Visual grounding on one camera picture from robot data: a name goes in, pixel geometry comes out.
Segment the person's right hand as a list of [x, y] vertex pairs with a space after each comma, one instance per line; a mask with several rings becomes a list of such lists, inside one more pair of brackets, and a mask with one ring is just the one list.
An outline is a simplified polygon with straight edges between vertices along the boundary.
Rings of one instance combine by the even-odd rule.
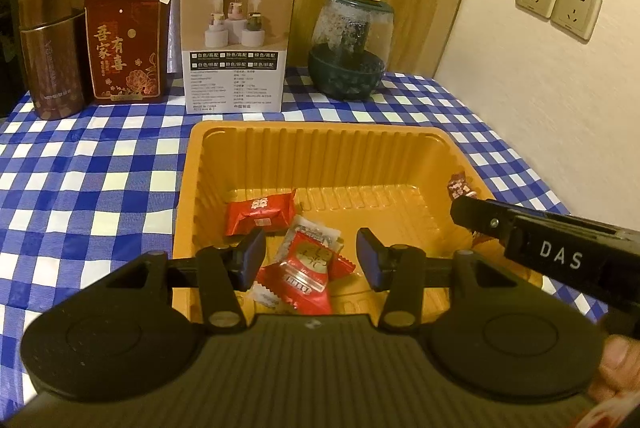
[[598, 376], [588, 394], [596, 405], [575, 427], [639, 428], [639, 341], [609, 336], [605, 341]]

